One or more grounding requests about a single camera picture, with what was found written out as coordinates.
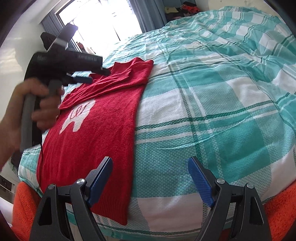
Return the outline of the person's left hand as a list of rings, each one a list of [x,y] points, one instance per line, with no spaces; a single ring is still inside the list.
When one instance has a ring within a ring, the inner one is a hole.
[[[55,125],[64,89],[59,87],[52,96],[49,94],[48,87],[37,78],[26,79],[13,90],[1,120],[1,168],[23,145],[25,128],[32,122],[42,131]]]

